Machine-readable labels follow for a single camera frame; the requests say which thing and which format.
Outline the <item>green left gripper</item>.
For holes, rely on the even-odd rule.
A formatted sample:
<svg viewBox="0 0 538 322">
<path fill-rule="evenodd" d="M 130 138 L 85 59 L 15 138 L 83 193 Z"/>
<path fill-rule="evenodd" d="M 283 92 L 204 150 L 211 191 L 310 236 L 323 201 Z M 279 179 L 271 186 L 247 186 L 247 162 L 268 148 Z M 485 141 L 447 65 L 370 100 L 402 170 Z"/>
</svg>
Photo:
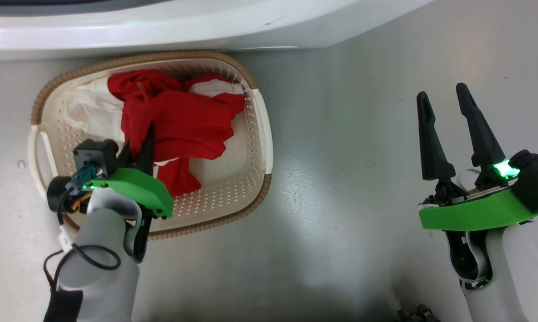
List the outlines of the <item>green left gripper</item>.
<svg viewBox="0 0 538 322">
<path fill-rule="evenodd" d="M 112 188 L 118 194 L 153 211 L 158 218 L 171 218 L 175 207 L 165 184 L 153 175 L 153 123 L 149 124 L 137 161 L 126 141 L 117 157 L 117 167 L 109 178 L 95 178 L 86 187 Z"/>
</svg>

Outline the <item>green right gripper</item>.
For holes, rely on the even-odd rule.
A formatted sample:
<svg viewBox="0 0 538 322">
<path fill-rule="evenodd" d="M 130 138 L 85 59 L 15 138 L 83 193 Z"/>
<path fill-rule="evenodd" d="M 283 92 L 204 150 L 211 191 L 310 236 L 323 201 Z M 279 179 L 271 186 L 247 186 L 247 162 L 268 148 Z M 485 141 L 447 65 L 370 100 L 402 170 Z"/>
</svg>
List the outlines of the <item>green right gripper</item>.
<svg viewBox="0 0 538 322">
<path fill-rule="evenodd" d="M 469 88 L 463 82 L 456 85 L 461 114 L 467 119 L 473 154 L 472 165 L 496 165 L 506 156 L 485 116 L 478 108 Z M 449 179 L 456 171 L 447 161 L 435 130 L 435 114 L 428 94 L 416 96 L 420 160 L 425 181 Z M 435 202 L 419 204 L 422 227 L 449 232 L 477 232 L 521 224 L 538 216 L 538 210 L 529 210 L 514 195 L 510 187 L 494 187 L 486 191 L 471 191 L 467 200 L 444 206 Z"/>
</svg>

